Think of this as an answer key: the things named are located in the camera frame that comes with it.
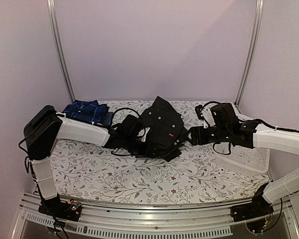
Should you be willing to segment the black pinstriped long sleeve shirt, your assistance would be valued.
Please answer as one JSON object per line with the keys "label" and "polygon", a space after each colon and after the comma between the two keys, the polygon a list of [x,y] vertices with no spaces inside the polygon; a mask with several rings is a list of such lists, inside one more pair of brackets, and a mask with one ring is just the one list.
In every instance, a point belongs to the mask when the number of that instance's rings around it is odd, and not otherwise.
{"label": "black pinstriped long sleeve shirt", "polygon": [[187,130],[181,115],[168,101],[157,96],[139,119],[143,124],[142,130],[146,130],[145,157],[170,162],[181,155],[179,148],[186,141]]}

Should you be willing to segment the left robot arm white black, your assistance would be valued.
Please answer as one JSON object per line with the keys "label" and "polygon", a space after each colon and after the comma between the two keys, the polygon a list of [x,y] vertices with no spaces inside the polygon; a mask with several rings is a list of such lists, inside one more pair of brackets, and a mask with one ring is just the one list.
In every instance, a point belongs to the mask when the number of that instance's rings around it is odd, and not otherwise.
{"label": "left robot arm white black", "polygon": [[34,181],[46,200],[46,210],[53,216],[60,216],[64,212],[64,205],[57,200],[58,192],[50,166],[50,155],[58,140],[74,140],[139,153],[145,136],[146,128],[140,117],[128,115],[123,122],[112,127],[70,119],[66,114],[57,112],[53,106],[46,105],[24,127],[23,139],[18,147],[27,155]]}

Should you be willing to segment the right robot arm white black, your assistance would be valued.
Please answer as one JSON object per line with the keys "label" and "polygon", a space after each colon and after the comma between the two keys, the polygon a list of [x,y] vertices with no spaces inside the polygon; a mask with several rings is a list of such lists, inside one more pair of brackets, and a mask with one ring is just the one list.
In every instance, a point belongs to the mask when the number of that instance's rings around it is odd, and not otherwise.
{"label": "right robot arm white black", "polygon": [[[215,126],[194,126],[188,131],[192,145],[227,142],[232,146],[265,148],[299,156],[299,131],[269,127],[260,120],[217,123]],[[299,191],[299,168],[282,178],[261,186],[248,205],[248,213],[258,217],[280,198]]]}

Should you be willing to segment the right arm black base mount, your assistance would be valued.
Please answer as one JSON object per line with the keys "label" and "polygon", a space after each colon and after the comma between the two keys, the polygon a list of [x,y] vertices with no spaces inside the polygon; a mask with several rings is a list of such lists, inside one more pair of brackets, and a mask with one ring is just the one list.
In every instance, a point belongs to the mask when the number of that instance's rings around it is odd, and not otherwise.
{"label": "right arm black base mount", "polygon": [[262,216],[269,216],[269,219],[262,218],[261,220],[247,223],[247,229],[254,234],[263,233],[265,231],[272,217],[272,213],[274,212],[271,203],[268,203],[263,198],[265,186],[266,184],[261,186],[256,191],[251,202],[232,206],[230,208],[230,216],[233,218],[234,222],[251,220]]}

